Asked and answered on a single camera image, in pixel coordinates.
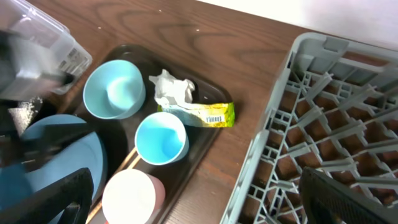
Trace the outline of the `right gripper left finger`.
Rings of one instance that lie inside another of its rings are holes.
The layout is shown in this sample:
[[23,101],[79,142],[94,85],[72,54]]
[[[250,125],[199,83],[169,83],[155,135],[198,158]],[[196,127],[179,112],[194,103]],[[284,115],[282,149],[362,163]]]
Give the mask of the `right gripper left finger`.
[[61,213],[59,223],[84,224],[93,195],[88,168],[78,169],[64,178],[1,212],[1,223],[49,223]]

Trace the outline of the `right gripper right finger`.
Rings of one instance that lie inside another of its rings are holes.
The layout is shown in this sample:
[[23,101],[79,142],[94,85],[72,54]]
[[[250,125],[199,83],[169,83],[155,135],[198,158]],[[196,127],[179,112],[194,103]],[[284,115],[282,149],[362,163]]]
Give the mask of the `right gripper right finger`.
[[324,173],[304,168],[299,192],[309,223],[397,223],[397,210],[349,189]]

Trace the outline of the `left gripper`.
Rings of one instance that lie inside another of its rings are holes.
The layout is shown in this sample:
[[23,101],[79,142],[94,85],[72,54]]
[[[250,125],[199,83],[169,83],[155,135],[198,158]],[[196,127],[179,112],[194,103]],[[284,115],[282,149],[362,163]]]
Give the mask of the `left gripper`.
[[73,142],[95,132],[86,123],[47,124],[39,136],[22,139],[9,112],[20,101],[43,96],[75,77],[61,71],[53,52],[9,30],[1,31],[1,167],[41,168]]

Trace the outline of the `large dark blue plate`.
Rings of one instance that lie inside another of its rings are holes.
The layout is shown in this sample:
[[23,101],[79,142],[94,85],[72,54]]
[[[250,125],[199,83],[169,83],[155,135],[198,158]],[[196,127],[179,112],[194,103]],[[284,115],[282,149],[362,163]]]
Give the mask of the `large dark blue plate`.
[[[20,137],[22,139],[36,138],[47,124],[78,123],[86,122],[68,114],[53,115],[36,122]],[[1,167],[1,212],[82,168],[88,168],[91,172],[93,202],[99,197],[107,172],[106,153],[96,131],[73,142],[39,169],[26,171],[22,164]],[[59,213],[49,223],[59,223],[61,216],[62,214]]]

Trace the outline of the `pink cup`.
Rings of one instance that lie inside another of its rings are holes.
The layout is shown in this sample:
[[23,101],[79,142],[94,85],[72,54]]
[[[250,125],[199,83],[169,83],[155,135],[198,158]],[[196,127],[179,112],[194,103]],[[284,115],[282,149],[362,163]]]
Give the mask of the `pink cup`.
[[164,200],[165,187],[158,178],[137,169],[126,169],[106,184],[102,209],[109,224],[145,224]]

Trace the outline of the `small light blue bowl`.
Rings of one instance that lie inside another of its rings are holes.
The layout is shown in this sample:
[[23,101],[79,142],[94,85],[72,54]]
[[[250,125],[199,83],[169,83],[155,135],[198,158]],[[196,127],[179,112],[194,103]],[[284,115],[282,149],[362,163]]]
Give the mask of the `small light blue bowl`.
[[140,110],[145,99],[142,74],[127,60],[111,60],[100,65],[83,89],[85,108],[100,119],[126,119]]

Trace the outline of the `light blue cup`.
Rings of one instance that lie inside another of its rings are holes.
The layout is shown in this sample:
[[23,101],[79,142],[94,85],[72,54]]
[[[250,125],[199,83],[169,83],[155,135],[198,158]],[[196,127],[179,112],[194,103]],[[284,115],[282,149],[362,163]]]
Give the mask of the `light blue cup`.
[[147,116],[138,126],[135,147],[144,161],[163,166],[183,159],[189,151],[189,139],[179,118],[168,112]]

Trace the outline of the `grey dishwasher rack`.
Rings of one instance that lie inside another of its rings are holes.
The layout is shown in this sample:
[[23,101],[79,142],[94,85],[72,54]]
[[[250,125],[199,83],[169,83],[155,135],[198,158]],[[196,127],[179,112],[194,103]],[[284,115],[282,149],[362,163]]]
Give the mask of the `grey dishwasher rack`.
[[397,52],[298,36],[279,71],[222,223],[306,223],[299,181],[317,169],[397,207]]

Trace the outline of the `clear plastic bin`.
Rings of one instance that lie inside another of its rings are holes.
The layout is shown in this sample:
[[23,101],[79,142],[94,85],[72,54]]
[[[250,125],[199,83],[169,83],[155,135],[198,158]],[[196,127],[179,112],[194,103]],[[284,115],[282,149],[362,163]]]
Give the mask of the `clear plastic bin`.
[[92,56],[70,34],[68,27],[26,0],[1,0],[1,29],[11,30],[50,49],[61,71],[78,80]]

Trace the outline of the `wooden chopstick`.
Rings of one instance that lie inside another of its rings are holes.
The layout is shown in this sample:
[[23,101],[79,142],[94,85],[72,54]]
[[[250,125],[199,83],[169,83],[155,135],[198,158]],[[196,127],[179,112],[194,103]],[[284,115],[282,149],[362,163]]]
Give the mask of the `wooden chopstick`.
[[[141,160],[141,156],[137,152],[137,147],[134,147],[132,151],[126,156],[121,165],[116,169],[115,174],[125,169],[133,169],[137,166],[138,162]],[[95,215],[102,208],[102,200],[96,203],[96,206],[91,209],[91,212],[88,214],[88,218],[86,219],[86,224],[89,224],[90,221],[95,217]]]

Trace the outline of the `black tray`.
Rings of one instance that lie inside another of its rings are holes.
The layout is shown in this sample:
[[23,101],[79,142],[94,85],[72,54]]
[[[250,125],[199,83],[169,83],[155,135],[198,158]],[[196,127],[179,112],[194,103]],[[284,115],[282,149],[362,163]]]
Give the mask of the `black tray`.
[[33,122],[43,105],[36,96],[28,101],[1,100],[1,136],[21,135]]

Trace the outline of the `brown serving tray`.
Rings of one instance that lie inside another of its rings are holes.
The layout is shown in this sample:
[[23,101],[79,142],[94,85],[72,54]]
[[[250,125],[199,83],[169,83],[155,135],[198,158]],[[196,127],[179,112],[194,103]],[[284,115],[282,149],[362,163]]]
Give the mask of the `brown serving tray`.
[[[161,57],[159,54],[135,44],[120,45],[111,50],[103,62],[122,59],[134,63],[142,72],[146,86],[146,100],[141,109],[133,116],[118,119],[99,119],[91,115],[84,106],[83,95],[71,102],[66,114],[74,114],[98,128],[108,157],[108,175],[112,176],[134,147],[134,136],[139,123],[157,109],[154,100],[154,84],[148,80],[150,75],[158,75],[163,69],[178,79],[187,78],[195,84],[193,100],[196,103],[228,103],[232,99],[229,93],[217,84],[207,80],[183,65]],[[188,154],[180,161],[165,166],[153,166],[140,160],[135,166],[158,178],[165,187],[165,201],[161,208],[150,218],[149,223],[163,223],[177,202],[203,156],[217,137],[218,128],[197,128],[186,126],[189,139]]]

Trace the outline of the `yellow green snack wrapper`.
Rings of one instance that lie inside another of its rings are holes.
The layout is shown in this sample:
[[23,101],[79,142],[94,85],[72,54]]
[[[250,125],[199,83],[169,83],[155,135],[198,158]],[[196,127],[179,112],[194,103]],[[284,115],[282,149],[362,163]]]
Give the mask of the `yellow green snack wrapper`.
[[157,111],[171,113],[184,125],[198,128],[230,128],[235,121],[234,103],[158,105]]

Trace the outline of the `crumpled white napkin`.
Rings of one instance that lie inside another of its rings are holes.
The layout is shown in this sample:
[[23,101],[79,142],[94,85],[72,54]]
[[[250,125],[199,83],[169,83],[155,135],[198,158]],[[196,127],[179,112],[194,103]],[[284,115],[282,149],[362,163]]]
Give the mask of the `crumpled white napkin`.
[[149,81],[155,85],[154,99],[160,106],[184,105],[193,101],[195,84],[188,79],[179,80],[163,69],[160,75],[149,76]]

